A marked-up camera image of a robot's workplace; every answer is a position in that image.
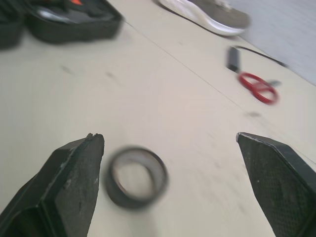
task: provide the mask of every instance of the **black object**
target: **black object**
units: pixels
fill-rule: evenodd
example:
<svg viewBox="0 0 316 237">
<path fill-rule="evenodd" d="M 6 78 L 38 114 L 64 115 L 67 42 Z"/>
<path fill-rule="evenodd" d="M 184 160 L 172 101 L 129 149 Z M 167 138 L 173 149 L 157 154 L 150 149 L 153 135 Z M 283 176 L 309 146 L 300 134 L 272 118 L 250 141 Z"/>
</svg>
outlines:
<svg viewBox="0 0 316 237">
<path fill-rule="evenodd" d="M 55 150 L 0 215 L 0 237 L 86 237 L 103 152 L 99 134 Z"/>
<path fill-rule="evenodd" d="M 23 15 L 10 0 L 0 0 L 0 49 L 16 46 L 21 39 Z"/>
<path fill-rule="evenodd" d="M 315 237 L 316 173 L 286 144 L 248 133 L 237 142 L 276 237 Z"/>
<path fill-rule="evenodd" d="M 10 17 L 1 22 L 2 15 Z M 7 42 L 16 45 L 23 24 L 40 40 L 66 43 L 111 39 L 122 22 L 122 15 L 106 0 L 0 0 L 0 47 L 8 47 Z"/>
<path fill-rule="evenodd" d="M 239 50 L 230 47 L 228 51 L 228 61 L 227 61 L 227 68 L 232 70 L 235 73 L 238 73 L 239 71 Z"/>
<path fill-rule="evenodd" d="M 137 155 L 137 153 L 147 153 L 148 156 Z M 122 163 L 129 162 L 137 162 L 148 169 L 154 184 L 154 193 L 150 197 L 134 197 L 120 185 L 116 168 Z M 116 153 L 110 161 L 105 176 L 106 190 L 110 199 L 116 205 L 128 209 L 144 208 L 154 202 L 165 191 L 167 182 L 168 174 L 163 161 L 155 153 L 139 147 L 127 148 Z"/>
<path fill-rule="evenodd" d="M 270 60 L 278 63 L 282 67 L 287 67 L 287 65 L 285 63 L 280 62 L 280 61 L 278 61 L 278 60 L 276 60 L 276 59 L 274 59 L 272 57 L 269 57 L 267 55 L 259 53 L 259 52 L 255 51 L 255 50 L 250 49 L 250 48 L 246 48 L 246 47 L 243 47 L 243 46 L 235 45 L 235 46 L 231 46 L 229 48 L 229 50 L 228 50 L 228 60 L 227 60 L 227 65 L 226 65 L 226 67 L 228 69 L 232 70 L 235 73 L 239 73 L 241 71 L 241 69 L 240 69 L 240 56 L 239 56 L 238 48 L 250 51 L 252 53 L 255 53 L 255 54 L 258 54 L 258 55 L 260 55 L 262 57 L 270 59 Z"/>
</svg>

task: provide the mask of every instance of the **black cable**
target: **black cable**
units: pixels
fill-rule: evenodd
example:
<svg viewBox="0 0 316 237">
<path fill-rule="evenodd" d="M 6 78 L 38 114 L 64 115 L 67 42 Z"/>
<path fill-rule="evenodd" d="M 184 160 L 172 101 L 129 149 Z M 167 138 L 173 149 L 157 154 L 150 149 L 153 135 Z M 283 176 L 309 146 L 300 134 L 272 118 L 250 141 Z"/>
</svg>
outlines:
<svg viewBox="0 0 316 237">
<path fill-rule="evenodd" d="M 256 54 L 258 54 L 258 55 L 260 55 L 260 56 L 262 56 L 262 57 L 265 57 L 265 58 L 267 58 L 267 59 L 270 59 L 270 60 L 272 60 L 272 61 L 278 63 L 278 64 L 281 65 L 282 67 L 287 68 L 287 65 L 286 65 L 285 63 L 280 62 L 280 61 L 278 61 L 277 59 L 274 59 L 274 58 L 269 57 L 269 56 L 267 56 L 267 55 L 264 55 L 264 54 L 262 54 L 262 53 L 259 53 L 259 52 L 255 51 L 255 50 L 252 50 L 252 49 L 250 49 L 250 48 L 246 48 L 246 47 L 239 46 L 239 45 L 234 45 L 233 47 L 234 47 L 234 48 L 245 49 L 245 50 L 248 50 L 248 51 L 250 51 L 250 52 L 256 53 Z"/>
</svg>

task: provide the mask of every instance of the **scissors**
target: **scissors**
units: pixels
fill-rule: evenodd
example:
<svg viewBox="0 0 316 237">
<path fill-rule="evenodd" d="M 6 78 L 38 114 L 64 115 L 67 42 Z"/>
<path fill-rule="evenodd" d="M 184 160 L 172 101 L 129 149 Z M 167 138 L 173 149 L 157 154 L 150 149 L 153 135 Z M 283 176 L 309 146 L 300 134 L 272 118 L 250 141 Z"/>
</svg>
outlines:
<svg viewBox="0 0 316 237">
<path fill-rule="evenodd" d="M 246 78 L 255 79 L 257 82 L 250 83 L 247 81 Z M 254 97 L 256 97 L 261 102 L 271 105 L 274 104 L 278 100 L 278 94 L 277 91 L 265 80 L 262 78 L 250 74 L 250 73 L 241 73 L 238 75 L 238 79 L 240 83 L 246 87 L 248 90 L 250 90 Z M 269 99 L 262 95 L 262 92 L 270 92 L 272 94 L 272 99 Z"/>
</svg>

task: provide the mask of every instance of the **shoe sole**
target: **shoe sole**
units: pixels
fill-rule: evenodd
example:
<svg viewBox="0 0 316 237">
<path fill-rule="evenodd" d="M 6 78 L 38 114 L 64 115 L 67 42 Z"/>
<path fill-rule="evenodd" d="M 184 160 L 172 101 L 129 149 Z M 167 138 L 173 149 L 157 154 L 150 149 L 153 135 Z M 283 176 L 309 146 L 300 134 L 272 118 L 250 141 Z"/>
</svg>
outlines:
<svg viewBox="0 0 316 237">
<path fill-rule="evenodd" d="M 246 29 L 225 26 L 210 18 L 203 10 L 188 0 L 158 0 L 167 9 L 197 25 L 222 36 L 236 36 Z"/>
</svg>

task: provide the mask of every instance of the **black ring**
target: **black ring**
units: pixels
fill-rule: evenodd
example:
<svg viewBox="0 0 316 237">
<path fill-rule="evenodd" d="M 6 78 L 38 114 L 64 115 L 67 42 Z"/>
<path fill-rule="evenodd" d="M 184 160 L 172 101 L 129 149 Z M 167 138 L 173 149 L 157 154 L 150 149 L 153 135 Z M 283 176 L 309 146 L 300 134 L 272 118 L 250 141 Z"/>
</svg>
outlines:
<svg viewBox="0 0 316 237">
<path fill-rule="evenodd" d="M 152 195 L 146 198 L 137 198 L 133 197 L 132 195 L 129 195 L 126 193 L 124 189 L 121 188 L 121 185 L 117 182 L 117 179 L 115 178 L 115 166 L 117 160 L 122 157 L 125 153 L 131 152 L 131 151 L 141 151 L 141 152 L 146 152 L 151 155 L 153 160 L 157 161 L 154 162 L 155 165 L 158 165 L 155 167 L 155 170 L 153 170 L 153 167 L 149 167 L 144 165 L 143 163 L 133 160 L 132 157 L 129 158 L 130 161 L 138 162 L 142 165 L 144 165 L 149 173 L 150 176 L 153 180 L 154 183 L 159 183 L 159 187 L 154 191 Z M 160 176 L 161 180 L 155 180 L 157 179 L 157 174 Z M 108 195 L 110 199 L 118 206 L 129 208 L 129 209 L 139 209 L 148 206 L 152 202 L 154 202 L 166 189 L 167 183 L 168 183 L 168 173 L 167 169 L 162 162 L 162 160 L 152 151 L 149 151 L 144 148 L 140 147 L 132 147 L 132 148 L 126 148 L 124 150 L 119 151 L 118 153 L 114 154 L 114 156 L 110 160 L 109 168 L 106 173 L 105 177 L 105 185 L 106 185 L 106 190 L 108 192 Z"/>
</svg>

